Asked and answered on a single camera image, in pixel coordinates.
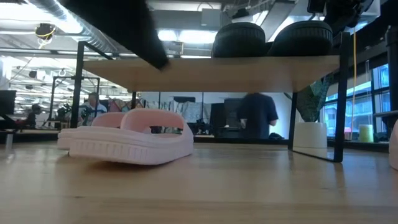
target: person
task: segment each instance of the person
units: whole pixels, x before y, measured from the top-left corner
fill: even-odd
[[[28,126],[30,128],[36,127],[36,115],[39,115],[42,111],[41,107],[38,104],[32,105],[32,111],[27,115],[27,118],[23,121],[24,126]]]
[[[261,93],[249,93],[237,110],[242,138],[268,139],[269,126],[275,126],[278,114],[272,97]]]
[[[83,126],[90,126],[95,118],[95,104],[98,99],[98,94],[92,92],[88,95],[88,101],[79,106],[79,121]],[[104,105],[98,102],[97,116],[107,113],[108,110]]]

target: pink slipper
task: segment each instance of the pink slipper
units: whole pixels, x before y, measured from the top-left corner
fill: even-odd
[[[149,134],[151,126],[183,129],[182,134]],[[157,165],[190,155],[193,134],[177,113],[134,109],[126,113],[120,129],[82,127],[73,133],[69,155],[104,161]]]
[[[118,128],[120,127],[121,121],[125,114],[126,113],[122,112],[105,113],[97,116],[91,125],[98,127]],[[76,128],[65,128],[61,130],[61,132],[58,134],[58,149],[69,150],[73,133],[76,130]]]

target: ceiling duct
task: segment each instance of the ceiling duct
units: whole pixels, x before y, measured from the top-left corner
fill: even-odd
[[[107,37],[89,23],[74,15],[57,0],[24,0],[56,18],[55,25],[66,33],[81,34],[86,37],[72,37],[76,41],[85,40],[103,52],[117,52],[118,49],[110,43]]]

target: potted plant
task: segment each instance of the potted plant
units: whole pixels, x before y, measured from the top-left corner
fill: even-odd
[[[329,74],[297,93],[297,110],[304,123],[295,124],[293,150],[318,155],[327,152],[326,124],[317,121],[332,81],[333,74]]]

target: computer monitor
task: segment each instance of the computer monitor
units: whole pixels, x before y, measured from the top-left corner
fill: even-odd
[[[15,90],[0,90],[0,114],[14,114]]]

